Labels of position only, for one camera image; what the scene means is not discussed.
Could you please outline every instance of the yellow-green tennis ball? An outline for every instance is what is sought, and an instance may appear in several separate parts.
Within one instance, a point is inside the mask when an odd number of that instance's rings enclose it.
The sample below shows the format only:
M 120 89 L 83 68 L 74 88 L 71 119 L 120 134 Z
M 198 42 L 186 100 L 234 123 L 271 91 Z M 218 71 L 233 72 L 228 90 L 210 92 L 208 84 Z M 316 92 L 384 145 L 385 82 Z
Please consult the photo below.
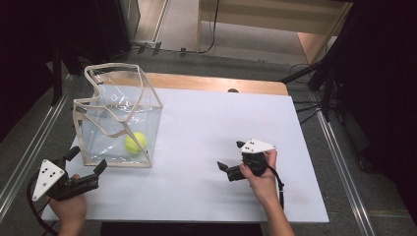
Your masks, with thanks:
M 133 134 L 135 135 L 136 139 L 138 139 L 141 146 L 145 148 L 145 146 L 147 145 L 147 137 L 141 132 L 135 132 Z M 125 139 L 125 147 L 131 153 L 139 153 L 141 151 L 141 148 L 129 135 Z

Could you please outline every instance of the hand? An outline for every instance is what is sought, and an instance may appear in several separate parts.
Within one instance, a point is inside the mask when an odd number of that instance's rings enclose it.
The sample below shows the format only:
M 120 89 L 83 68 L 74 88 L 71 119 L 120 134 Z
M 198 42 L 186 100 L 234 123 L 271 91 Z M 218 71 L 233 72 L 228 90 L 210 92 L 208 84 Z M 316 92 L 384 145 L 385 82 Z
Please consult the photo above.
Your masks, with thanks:
M 79 179 L 80 175 L 75 174 L 73 178 Z M 80 235 L 86 221 L 86 196 L 82 194 L 62 202 L 49 197 L 48 199 L 50 200 L 49 205 L 61 221 L 59 235 Z
M 265 152 L 265 156 L 267 158 L 268 165 L 275 169 L 276 150 Z M 269 169 L 267 169 L 262 176 L 257 177 L 252 173 L 251 169 L 247 165 L 242 163 L 239 167 L 243 176 L 248 179 L 255 196 L 264 207 L 278 201 L 275 176 Z

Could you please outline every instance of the transparent bag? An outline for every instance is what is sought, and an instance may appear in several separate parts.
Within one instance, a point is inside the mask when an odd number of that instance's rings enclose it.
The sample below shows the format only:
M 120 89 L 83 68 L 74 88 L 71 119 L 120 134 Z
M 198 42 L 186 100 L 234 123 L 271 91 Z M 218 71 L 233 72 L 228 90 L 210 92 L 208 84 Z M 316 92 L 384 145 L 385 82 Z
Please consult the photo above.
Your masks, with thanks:
M 151 167 L 163 106 L 144 71 L 108 63 L 86 67 L 85 76 L 92 95 L 74 99 L 73 111 L 84 164 Z

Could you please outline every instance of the gray carpet floor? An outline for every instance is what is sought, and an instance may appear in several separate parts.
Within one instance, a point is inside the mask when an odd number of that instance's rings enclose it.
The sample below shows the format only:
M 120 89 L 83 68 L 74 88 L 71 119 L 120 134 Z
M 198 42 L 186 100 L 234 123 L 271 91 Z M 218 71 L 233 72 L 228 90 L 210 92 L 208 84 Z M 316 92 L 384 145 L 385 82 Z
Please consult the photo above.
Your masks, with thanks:
M 288 75 L 290 66 L 267 62 L 246 61 L 224 57 L 189 54 L 183 58 L 178 53 L 162 52 L 152 56 L 147 50 L 142 54 L 132 52 L 117 59 L 120 62 L 135 63 L 145 72 L 211 76 L 245 80 L 279 81 Z M 311 92 L 306 83 L 309 76 L 287 85 L 289 94 L 295 101 L 311 101 Z M 72 76 L 72 84 L 68 88 L 68 97 L 58 119 L 42 143 L 33 161 L 28 176 L 19 188 L 14 200 L 8 208 L 1 224 L 0 235 L 42 235 L 31 214 L 26 200 L 26 185 L 29 177 L 35 173 L 44 158 L 53 159 L 69 149 L 75 130 L 72 121 L 72 100 L 82 96 L 84 78 Z M 40 127 L 43 118 L 50 109 L 52 90 L 47 92 L 22 119 L 6 139 L 0 144 L 0 190 L 3 190 L 12 176 L 16 166 L 25 156 L 25 151 Z M 296 104 L 296 108 L 311 104 Z M 299 113 L 299 120 L 312 115 L 314 110 Z M 384 176 L 368 174 L 358 165 L 358 157 L 344 127 L 330 113 L 331 125 L 343 152 L 348 169 L 356 183 L 364 206 L 373 223 L 376 235 L 417 235 L 416 225 L 407 215 L 406 209 L 398 196 L 395 186 Z M 340 176 L 328 148 L 318 114 L 302 125 L 304 138 L 312 158 L 319 186 L 324 196 L 330 223 L 324 224 L 292 224 L 296 235 L 361 235 L 360 228 L 343 188 Z M 262 224 L 264 235 L 268 231 Z M 85 235 L 99 235 L 100 222 L 89 221 Z

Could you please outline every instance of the table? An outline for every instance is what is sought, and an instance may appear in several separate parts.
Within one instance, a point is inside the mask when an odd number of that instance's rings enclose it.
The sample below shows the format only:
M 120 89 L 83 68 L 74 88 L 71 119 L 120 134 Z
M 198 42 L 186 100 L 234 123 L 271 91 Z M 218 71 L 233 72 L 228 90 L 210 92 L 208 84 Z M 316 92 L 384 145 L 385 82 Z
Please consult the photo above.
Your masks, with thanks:
M 262 138 L 271 144 L 279 143 L 277 171 L 286 184 L 288 219 L 328 222 L 310 156 L 284 84 L 164 74 L 148 74 L 148 77 L 164 104 L 153 166 L 107 168 L 100 176 L 100 187 L 86 194 L 88 220 L 267 221 L 248 182 L 229 183 L 225 173 L 216 166 L 217 160 L 230 166 L 240 163 L 240 152 L 235 146 L 239 139 Z M 252 93 L 225 92 L 229 89 Z M 238 119 L 234 117 L 236 113 L 240 115 Z M 92 169 L 83 166 L 80 156 L 67 163 L 70 174 L 85 176 Z M 55 220 L 56 216 L 48 207 L 42 218 Z
M 200 0 L 197 45 L 201 21 L 214 21 L 216 0 Z M 221 0 L 217 22 L 298 32 L 309 64 L 318 61 L 332 36 L 338 35 L 352 3 L 328 0 Z

